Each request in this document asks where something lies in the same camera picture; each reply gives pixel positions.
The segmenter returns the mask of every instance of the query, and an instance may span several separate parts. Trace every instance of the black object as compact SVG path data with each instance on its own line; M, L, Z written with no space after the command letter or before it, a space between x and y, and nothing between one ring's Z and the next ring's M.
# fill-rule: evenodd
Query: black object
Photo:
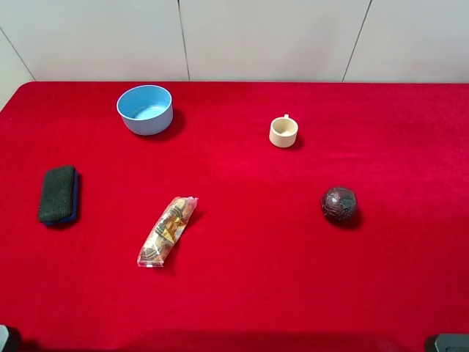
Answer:
M426 344L426 352L469 352L469 334L439 334Z
M67 165L47 171L39 206L39 221L55 223L73 214L76 170Z
M342 222L352 218L358 209L357 198L345 187L329 188L321 199L322 213L327 220Z
M18 330L0 325L0 351L16 352L21 344L21 336Z

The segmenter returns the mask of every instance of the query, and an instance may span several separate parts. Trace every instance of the wall seam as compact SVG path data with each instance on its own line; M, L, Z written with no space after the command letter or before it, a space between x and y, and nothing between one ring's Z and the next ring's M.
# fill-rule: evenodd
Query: wall seam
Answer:
M13 43L11 42L11 40L9 39L9 37L7 36L7 34L5 33L5 31L3 30L3 28L0 26L0 32L3 33L3 35L5 36L5 38L7 38L7 41L8 43L12 46L13 50L15 51L16 55L18 55L18 57L20 58L21 62L23 63L24 67L28 70L29 74L31 75L32 79L36 81L36 79L34 78L32 72L30 71L30 69L28 68L28 66L26 66L23 58L21 57L20 53L18 53L18 51L16 50L15 46L13 45Z
M182 44L184 45L185 68L188 71L188 80L190 81L191 80L191 72L189 71L188 51L187 51L187 48L185 47L184 26L182 25L180 0L177 0L177 9L179 10L179 23L181 25Z
M342 77L342 83L345 80L345 76L347 75L347 71L349 70L350 63L352 62L353 54L355 53L355 49L357 48L358 41L360 40L361 31L363 30L363 26L365 25L366 17L368 16L368 11L372 5L372 2L373 0L370 0L368 3L368 7L366 8L365 17L363 17L363 22L361 23L360 31L358 31L357 40L355 41L355 44L352 49L352 53L350 54L349 62L347 63L347 67L345 68L344 76Z

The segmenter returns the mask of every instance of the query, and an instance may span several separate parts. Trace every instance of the sponge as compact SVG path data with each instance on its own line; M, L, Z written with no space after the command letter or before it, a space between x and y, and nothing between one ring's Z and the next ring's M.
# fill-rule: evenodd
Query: sponge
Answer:
M76 218L78 173L71 165L47 171L39 206L39 221L58 224Z

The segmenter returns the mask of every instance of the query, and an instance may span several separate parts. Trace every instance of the plastic wrapper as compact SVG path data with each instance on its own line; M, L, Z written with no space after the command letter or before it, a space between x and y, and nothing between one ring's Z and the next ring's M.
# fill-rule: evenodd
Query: plastic wrapper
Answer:
M140 250L138 266L163 266L166 256L180 239L196 206L197 198L193 197L176 197L169 203Z

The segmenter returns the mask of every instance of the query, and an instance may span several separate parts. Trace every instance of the cream cup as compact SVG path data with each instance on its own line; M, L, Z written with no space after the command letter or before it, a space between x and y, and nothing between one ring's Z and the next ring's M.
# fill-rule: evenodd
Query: cream cup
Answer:
M288 148L295 143L298 134L298 124L288 115L277 117L270 124L269 139L273 145L279 148Z

